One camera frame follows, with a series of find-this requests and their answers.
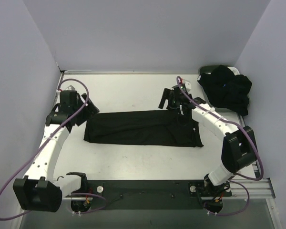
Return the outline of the black printed t shirt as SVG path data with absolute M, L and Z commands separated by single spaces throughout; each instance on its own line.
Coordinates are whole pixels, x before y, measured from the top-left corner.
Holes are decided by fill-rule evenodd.
M 198 123 L 170 110 L 97 114 L 87 121 L 83 139 L 98 144 L 204 146 Z

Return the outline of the black t shirt pile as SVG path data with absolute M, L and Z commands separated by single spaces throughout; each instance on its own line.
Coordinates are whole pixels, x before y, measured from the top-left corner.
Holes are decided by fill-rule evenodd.
M 248 115 L 252 82 L 247 76 L 234 75 L 226 65 L 203 66 L 199 75 L 198 83 L 212 106 L 229 109 L 241 116 Z

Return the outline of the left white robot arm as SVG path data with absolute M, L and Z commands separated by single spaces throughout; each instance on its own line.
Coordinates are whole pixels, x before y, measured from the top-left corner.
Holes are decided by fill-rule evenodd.
M 69 172 L 54 178 L 54 169 L 63 144 L 72 128 L 80 126 L 99 109 L 73 86 L 60 91 L 59 102 L 46 118 L 42 149 L 32 161 L 23 178 L 15 179 L 13 190 L 23 210 L 56 212 L 64 197 L 88 192 L 87 176 L 83 172 Z

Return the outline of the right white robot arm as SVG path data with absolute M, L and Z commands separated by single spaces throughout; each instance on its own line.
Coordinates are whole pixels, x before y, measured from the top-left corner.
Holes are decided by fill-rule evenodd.
M 192 98 L 184 84 L 165 88 L 158 106 L 177 116 L 182 126 L 191 127 L 198 147 L 202 146 L 198 125 L 203 125 L 222 141 L 218 166 L 204 177 L 207 186 L 216 187 L 226 183 L 232 176 L 257 160 L 255 136 L 252 128 L 232 122 L 221 116 L 205 100 Z

